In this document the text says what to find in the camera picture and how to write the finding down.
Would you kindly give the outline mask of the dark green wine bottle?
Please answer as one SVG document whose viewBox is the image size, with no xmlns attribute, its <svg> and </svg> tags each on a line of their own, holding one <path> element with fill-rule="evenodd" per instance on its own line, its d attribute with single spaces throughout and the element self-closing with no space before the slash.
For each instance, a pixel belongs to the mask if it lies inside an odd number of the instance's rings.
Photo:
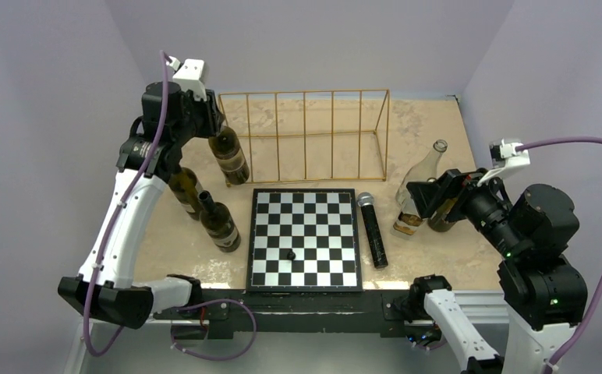
<svg viewBox="0 0 602 374">
<path fill-rule="evenodd" d="M 200 222 L 212 242 L 222 252 L 234 252 L 240 245 L 241 236 L 228 207 L 214 201 L 212 195 L 204 190 L 198 194 L 202 207 Z"/>
</svg>

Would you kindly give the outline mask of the green Primitivo wine bottle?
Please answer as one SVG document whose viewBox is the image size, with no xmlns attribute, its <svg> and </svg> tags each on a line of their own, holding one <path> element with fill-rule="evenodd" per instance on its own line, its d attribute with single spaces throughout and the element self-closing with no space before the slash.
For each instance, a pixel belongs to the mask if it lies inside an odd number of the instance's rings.
<svg viewBox="0 0 602 374">
<path fill-rule="evenodd" d="M 250 177 L 250 169 L 235 131 L 224 125 L 216 136 L 208 140 L 208 144 L 226 182 L 230 185 L 245 184 Z"/>
</svg>

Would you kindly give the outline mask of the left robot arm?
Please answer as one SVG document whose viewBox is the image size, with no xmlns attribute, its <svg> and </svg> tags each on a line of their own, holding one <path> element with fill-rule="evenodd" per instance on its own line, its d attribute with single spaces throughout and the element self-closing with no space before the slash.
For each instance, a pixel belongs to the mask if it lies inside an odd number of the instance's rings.
<svg viewBox="0 0 602 374">
<path fill-rule="evenodd" d="M 120 146 L 115 187 L 100 233 L 78 274 L 62 277 L 58 294 L 78 313 L 139 329 L 153 313 L 173 308 L 182 318 L 200 314 L 198 280 L 180 275 L 136 284 L 137 253 L 153 209 L 171 177 L 181 170 L 182 147 L 192 138 L 216 136 L 225 117 L 213 90 L 201 99 L 170 82 L 148 85 L 136 118 Z"/>
</svg>

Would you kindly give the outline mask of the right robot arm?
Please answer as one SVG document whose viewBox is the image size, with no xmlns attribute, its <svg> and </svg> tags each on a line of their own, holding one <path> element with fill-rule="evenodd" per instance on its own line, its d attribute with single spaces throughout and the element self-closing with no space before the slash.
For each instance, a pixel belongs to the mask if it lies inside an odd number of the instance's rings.
<svg viewBox="0 0 602 374">
<path fill-rule="evenodd" d="M 450 169 L 406 188 L 422 218 L 466 220 L 501 255 L 497 274 L 509 318 L 505 352 L 482 339 L 459 310 L 445 277 L 417 277 L 398 312 L 410 322 L 433 321 L 463 373 L 553 371 L 551 357 L 575 336 L 588 295 L 582 275 L 564 254 L 579 230 L 574 203 L 546 184 L 530 185 L 511 201 L 501 178 L 485 174 L 482 168 Z"/>
</svg>

